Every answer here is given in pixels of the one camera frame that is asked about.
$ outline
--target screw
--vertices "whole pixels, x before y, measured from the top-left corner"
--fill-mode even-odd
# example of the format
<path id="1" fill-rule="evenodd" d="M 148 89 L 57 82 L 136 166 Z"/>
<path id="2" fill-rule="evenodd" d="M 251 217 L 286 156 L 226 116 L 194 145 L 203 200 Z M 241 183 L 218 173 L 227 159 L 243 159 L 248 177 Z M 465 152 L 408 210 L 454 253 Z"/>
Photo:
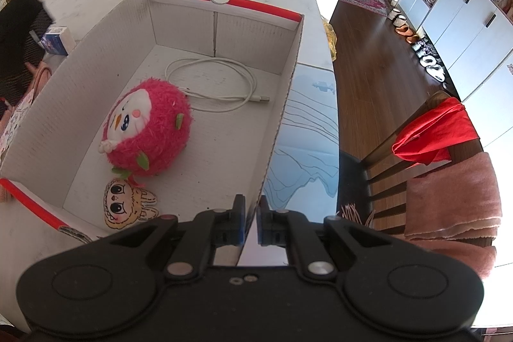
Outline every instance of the screw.
<path id="1" fill-rule="evenodd" d="M 244 281 L 246 281 L 246 282 L 255 282 L 255 281 L 258 281 L 258 277 L 256 275 L 253 275 L 253 274 L 248 274 L 248 275 L 244 276 Z"/>
<path id="2" fill-rule="evenodd" d="M 242 280 L 240 277 L 232 277 L 230 280 L 228 280 L 228 282 L 234 286 L 240 286 L 241 284 L 244 284 L 244 280 Z"/>
<path id="3" fill-rule="evenodd" d="M 331 273 L 335 267 L 325 261 L 315 261 L 308 265 L 308 270 L 315 275 L 327 275 Z"/>
<path id="4" fill-rule="evenodd" d="M 194 271 L 189 263 L 172 263 L 167 266 L 167 272 L 171 275 L 188 275 Z"/>

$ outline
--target plastic bag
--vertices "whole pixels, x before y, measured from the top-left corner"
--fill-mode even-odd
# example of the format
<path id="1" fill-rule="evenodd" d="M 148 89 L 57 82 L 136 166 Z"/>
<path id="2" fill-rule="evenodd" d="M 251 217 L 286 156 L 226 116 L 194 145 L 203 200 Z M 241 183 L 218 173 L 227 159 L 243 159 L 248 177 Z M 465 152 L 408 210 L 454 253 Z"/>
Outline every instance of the plastic bag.
<path id="1" fill-rule="evenodd" d="M 332 61 L 335 61 L 337 59 L 337 50 L 335 49 L 335 46 L 337 45 L 337 35 L 326 18 L 322 17 L 322 23 L 324 25 L 324 30 L 326 31 L 326 36 L 328 37 L 328 45 L 329 51 L 332 54 Z"/>

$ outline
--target brown towel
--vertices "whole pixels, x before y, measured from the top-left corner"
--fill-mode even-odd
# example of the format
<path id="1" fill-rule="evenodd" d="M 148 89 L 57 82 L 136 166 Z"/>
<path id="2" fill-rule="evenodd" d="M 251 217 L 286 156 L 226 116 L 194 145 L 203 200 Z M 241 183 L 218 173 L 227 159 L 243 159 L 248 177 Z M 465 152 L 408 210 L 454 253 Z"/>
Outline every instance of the brown towel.
<path id="1" fill-rule="evenodd" d="M 493 238 L 501 217 L 499 187 L 488 153 L 408 180 L 407 239 Z"/>
<path id="2" fill-rule="evenodd" d="M 457 241 L 443 240 L 416 240 L 409 241 L 411 244 L 418 245 L 425 250 L 430 250 L 438 254 L 447 255 L 455 258 L 472 268 L 481 279 L 490 275 L 495 263 L 497 250 L 495 246 L 482 248 L 471 244 L 465 244 Z"/>

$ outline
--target plush toy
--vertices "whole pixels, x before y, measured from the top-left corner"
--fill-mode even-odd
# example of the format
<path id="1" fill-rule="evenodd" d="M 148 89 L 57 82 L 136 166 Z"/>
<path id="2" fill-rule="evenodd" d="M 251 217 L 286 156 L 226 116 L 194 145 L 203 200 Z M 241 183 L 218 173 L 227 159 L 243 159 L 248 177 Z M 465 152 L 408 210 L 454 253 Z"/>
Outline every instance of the plush toy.
<path id="1" fill-rule="evenodd" d="M 101 153 L 120 178 L 152 176 L 185 147 L 191 125 L 187 97 L 169 82 L 148 79 L 117 102 L 105 124 Z"/>
<path id="2" fill-rule="evenodd" d="M 153 193 L 131 185 L 126 180 L 115 178 L 107 187 L 103 197 L 105 223 L 109 228 L 122 229 L 136 221 L 147 221 L 158 216 Z"/>

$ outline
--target orange beak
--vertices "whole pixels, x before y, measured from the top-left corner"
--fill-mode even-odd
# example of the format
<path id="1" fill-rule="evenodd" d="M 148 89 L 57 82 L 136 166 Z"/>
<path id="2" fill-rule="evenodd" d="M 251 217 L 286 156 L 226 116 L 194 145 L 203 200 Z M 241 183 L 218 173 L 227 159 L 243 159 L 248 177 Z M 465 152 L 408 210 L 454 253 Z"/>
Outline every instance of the orange beak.
<path id="1" fill-rule="evenodd" d="M 116 123 L 114 125 L 114 129 L 117 129 L 117 126 L 120 124 L 120 122 L 121 122 L 121 114 L 117 115 Z"/>

